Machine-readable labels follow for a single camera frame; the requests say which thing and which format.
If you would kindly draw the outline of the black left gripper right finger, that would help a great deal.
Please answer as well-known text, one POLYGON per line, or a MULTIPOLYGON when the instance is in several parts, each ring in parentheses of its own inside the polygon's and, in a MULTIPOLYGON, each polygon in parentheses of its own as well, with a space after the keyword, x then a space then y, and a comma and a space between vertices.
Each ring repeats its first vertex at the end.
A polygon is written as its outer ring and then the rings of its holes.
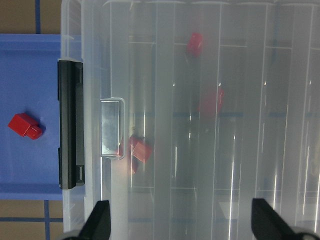
POLYGON ((299 240, 300 235, 263 198, 251 202, 251 230, 257 240, 299 240))

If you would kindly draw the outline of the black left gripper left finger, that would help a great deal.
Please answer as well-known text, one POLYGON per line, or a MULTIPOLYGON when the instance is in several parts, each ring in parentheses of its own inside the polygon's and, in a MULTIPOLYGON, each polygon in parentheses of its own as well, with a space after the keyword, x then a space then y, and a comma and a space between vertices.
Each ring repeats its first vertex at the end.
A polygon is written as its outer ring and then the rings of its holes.
POLYGON ((79 233, 80 240, 109 240, 111 214, 108 200, 98 201, 79 233))

